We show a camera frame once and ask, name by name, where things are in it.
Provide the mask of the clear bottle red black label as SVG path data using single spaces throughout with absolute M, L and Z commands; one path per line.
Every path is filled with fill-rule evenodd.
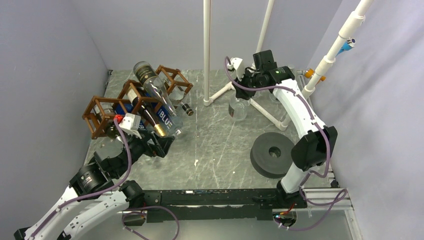
M 232 97 L 228 103 L 228 114 L 233 121 L 242 121 L 247 117 L 249 105 L 248 100 Z

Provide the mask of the tall clear bottle black label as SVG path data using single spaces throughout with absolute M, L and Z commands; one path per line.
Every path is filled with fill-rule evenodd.
M 136 63 L 133 67 L 133 73 L 142 84 L 144 90 L 152 98 L 158 100 L 171 116 L 176 117 L 178 115 L 164 83 L 148 62 L 140 61 Z

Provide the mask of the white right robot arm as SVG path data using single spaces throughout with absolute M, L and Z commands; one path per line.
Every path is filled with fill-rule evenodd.
M 328 163 L 334 151 L 338 132 L 334 126 L 327 126 L 313 111 L 301 93 L 295 74 L 288 66 L 278 66 L 271 50 L 253 55 L 254 68 L 245 67 L 242 59 L 224 59 L 226 73 L 235 72 L 230 78 L 235 88 L 235 97 L 249 101 L 256 92 L 270 91 L 282 104 L 297 131 L 299 141 L 291 150 L 292 163 L 286 175 L 278 182 L 276 203 L 287 208 L 295 201 L 310 174 L 324 178 Z M 319 174 L 315 167 L 326 165 Z

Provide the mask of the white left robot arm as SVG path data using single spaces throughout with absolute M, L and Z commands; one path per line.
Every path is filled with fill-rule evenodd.
M 16 230 L 16 240 L 77 240 L 113 214 L 146 206 L 145 192 L 128 180 L 143 155 L 165 157 L 174 136 L 143 130 L 141 137 L 118 136 L 93 153 L 72 177 L 53 207 L 33 226 Z

